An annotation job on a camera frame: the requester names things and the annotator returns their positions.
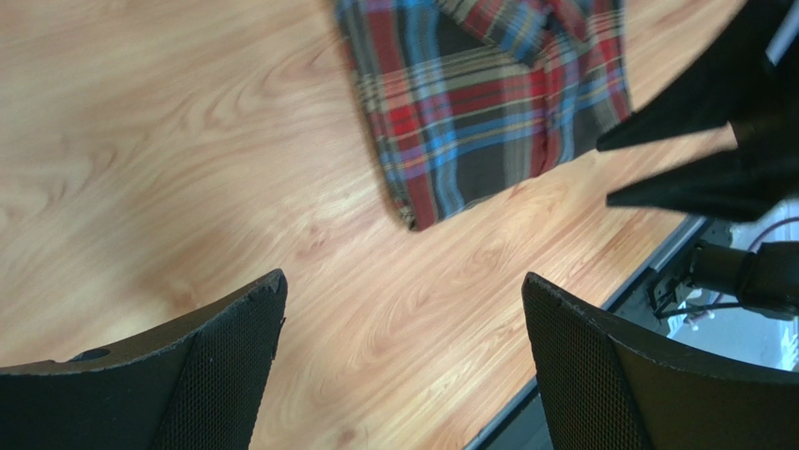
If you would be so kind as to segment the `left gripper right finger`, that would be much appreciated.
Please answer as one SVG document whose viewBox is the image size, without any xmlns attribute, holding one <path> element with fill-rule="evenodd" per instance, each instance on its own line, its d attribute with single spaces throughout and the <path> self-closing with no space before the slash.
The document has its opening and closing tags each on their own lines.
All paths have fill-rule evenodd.
<svg viewBox="0 0 799 450">
<path fill-rule="evenodd" d="M 705 352 L 538 274 L 522 284 L 557 449 L 794 449 L 798 376 Z"/>
</svg>

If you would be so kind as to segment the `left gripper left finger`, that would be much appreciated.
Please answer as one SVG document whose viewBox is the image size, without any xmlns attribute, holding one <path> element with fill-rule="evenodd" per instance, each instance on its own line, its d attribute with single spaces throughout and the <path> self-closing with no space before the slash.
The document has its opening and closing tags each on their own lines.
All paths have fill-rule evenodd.
<svg viewBox="0 0 799 450">
<path fill-rule="evenodd" d="M 5 449 L 246 449 L 284 324 L 273 270 L 65 361 L 1 370 Z"/>
</svg>

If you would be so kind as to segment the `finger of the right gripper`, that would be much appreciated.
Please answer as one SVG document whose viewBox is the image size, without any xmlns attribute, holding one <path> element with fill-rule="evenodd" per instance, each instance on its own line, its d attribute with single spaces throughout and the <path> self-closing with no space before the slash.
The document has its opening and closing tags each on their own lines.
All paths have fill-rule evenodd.
<svg viewBox="0 0 799 450">
<path fill-rule="evenodd" d="M 744 223 L 797 196 L 798 129 L 784 127 L 622 187 L 606 205 Z"/>
<path fill-rule="evenodd" d="M 596 141 L 611 151 L 720 128 L 741 116 L 775 78 L 767 48 L 791 1 L 746 1 L 705 51 L 671 84 Z"/>
</svg>

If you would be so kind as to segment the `red brown plaid shirt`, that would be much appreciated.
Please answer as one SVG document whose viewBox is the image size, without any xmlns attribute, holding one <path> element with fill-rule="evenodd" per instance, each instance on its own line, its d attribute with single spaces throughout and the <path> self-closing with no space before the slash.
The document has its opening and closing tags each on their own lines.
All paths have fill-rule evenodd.
<svg viewBox="0 0 799 450">
<path fill-rule="evenodd" d="M 631 111 L 621 1 L 338 1 L 398 214 L 425 230 L 593 150 Z"/>
</svg>

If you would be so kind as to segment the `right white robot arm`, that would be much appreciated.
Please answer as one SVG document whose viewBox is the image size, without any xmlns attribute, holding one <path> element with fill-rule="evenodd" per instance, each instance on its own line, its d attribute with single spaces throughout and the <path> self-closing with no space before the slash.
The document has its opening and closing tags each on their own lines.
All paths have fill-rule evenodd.
<svg viewBox="0 0 799 450">
<path fill-rule="evenodd" d="M 610 207 L 643 207 L 736 223 L 755 222 L 798 198 L 798 1 L 746 1 L 716 40 L 669 86 L 597 139 L 600 152 L 730 125 L 737 146 L 607 195 Z M 798 317 L 798 242 L 757 251 L 695 247 L 688 280 L 744 308 Z"/>
</svg>

